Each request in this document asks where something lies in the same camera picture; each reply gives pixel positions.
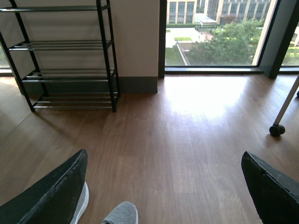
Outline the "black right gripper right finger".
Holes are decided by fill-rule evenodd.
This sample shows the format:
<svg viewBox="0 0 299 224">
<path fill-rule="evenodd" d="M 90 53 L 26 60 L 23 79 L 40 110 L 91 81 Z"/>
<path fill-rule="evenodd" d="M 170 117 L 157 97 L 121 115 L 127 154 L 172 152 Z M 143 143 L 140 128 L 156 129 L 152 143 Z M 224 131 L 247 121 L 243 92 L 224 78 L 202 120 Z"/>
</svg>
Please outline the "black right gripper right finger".
<svg viewBox="0 0 299 224">
<path fill-rule="evenodd" d="M 299 183 L 251 152 L 241 167 L 257 213 L 264 224 L 299 222 Z"/>
</svg>

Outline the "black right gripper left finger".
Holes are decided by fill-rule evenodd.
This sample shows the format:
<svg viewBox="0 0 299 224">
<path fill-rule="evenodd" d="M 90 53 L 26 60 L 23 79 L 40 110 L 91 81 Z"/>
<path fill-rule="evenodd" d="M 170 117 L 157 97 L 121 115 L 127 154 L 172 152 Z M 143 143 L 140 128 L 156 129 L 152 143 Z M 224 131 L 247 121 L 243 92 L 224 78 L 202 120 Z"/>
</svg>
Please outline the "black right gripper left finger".
<svg viewBox="0 0 299 224">
<path fill-rule="evenodd" d="M 2 224 L 70 224 L 85 183 L 84 149 L 0 207 Z"/>
</svg>

